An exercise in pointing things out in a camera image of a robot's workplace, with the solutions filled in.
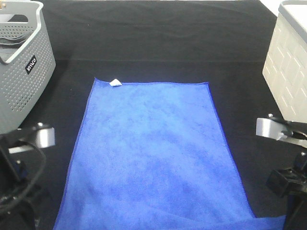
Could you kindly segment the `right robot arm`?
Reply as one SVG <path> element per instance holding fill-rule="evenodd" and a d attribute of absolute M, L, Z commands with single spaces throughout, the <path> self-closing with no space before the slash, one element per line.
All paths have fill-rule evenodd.
<path fill-rule="evenodd" d="M 307 124 L 268 114 L 256 121 L 256 135 L 302 147 L 293 167 L 273 170 L 266 185 L 278 196 L 287 197 L 284 230 L 307 228 Z"/>

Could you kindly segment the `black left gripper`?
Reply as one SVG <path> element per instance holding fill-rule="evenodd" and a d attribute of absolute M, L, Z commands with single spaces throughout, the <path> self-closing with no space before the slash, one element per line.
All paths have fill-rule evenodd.
<path fill-rule="evenodd" d="M 18 163 L 10 157 L 9 149 L 0 146 L 0 228 L 6 225 L 23 225 L 25 230 L 38 230 L 41 222 L 41 211 L 51 200 L 51 194 L 37 184 L 43 173 L 47 158 L 45 153 L 32 143 L 27 147 L 41 156 L 41 165 L 36 174 L 27 178 L 23 162 Z"/>

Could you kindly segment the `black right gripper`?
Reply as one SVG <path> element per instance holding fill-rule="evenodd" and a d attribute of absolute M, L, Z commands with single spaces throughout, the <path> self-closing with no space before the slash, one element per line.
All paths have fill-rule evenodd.
<path fill-rule="evenodd" d="M 307 228 L 307 153 L 297 154 L 293 167 L 272 170 L 266 186 L 278 197 L 287 197 L 284 230 Z"/>

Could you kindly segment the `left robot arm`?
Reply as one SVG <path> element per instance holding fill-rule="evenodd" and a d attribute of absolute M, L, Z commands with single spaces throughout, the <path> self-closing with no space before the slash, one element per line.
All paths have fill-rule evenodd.
<path fill-rule="evenodd" d="M 40 224 L 38 207 L 50 192 L 37 184 L 47 158 L 44 148 L 55 145 L 55 129 L 48 124 L 18 128 L 0 136 L 0 228 L 21 218 L 26 230 L 37 230 Z M 41 164 L 36 174 L 29 179 L 26 165 L 14 160 L 12 154 L 36 151 Z"/>

